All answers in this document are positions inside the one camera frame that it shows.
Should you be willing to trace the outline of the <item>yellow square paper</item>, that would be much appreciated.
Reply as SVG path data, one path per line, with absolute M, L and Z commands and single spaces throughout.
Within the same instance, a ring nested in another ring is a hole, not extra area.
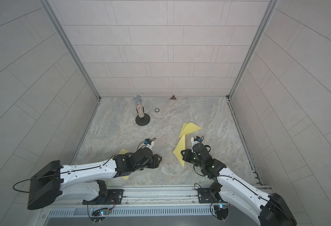
M 182 138 L 183 136 L 189 135 L 191 133 L 194 133 L 196 131 L 201 130 L 202 128 L 198 125 L 190 122 L 190 123 L 184 123 L 179 135 L 179 138 Z

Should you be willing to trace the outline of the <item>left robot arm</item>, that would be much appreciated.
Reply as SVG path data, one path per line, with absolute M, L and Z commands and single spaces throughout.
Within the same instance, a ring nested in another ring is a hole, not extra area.
M 106 179 L 129 176 L 131 173 L 159 167 L 162 157 L 151 146 L 135 153 L 117 154 L 106 161 L 83 165 L 62 165 L 52 161 L 28 181 L 28 210 L 38 210 L 60 200 L 82 199 L 85 205 L 115 203 L 107 190 Z

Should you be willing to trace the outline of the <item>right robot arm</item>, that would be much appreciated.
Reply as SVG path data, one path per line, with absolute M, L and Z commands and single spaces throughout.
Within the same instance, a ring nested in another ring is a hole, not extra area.
M 263 192 L 238 177 L 221 161 L 212 158 L 208 145 L 196 142 L 181 151 L 182 159 L 200 167 L 214 182 L 209 188 L 212 203 L 227 202 L 250 217 L 259 226 L 296 226 L 297 221 L 285 200 L 277 193 Z

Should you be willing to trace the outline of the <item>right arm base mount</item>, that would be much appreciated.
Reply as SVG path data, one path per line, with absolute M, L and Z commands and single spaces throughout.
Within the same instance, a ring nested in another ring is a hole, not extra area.
M 219 203 L 224 202 L 220 196 L 222 185 L 214 182 L 210 187 L 202 187 L 198 183 L 194 184 L 194 189 L 198 192 L 199 203 Z

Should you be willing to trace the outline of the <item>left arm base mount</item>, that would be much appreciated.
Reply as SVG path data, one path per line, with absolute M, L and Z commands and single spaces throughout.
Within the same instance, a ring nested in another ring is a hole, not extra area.
M 98 191 L 95 190 L 96 196 L 92 199 L 86 198 L 82 205 L 117 205 L 121 204 L 124 195 L 124 189 L 107 189 L 106 182 L 96 180 Z

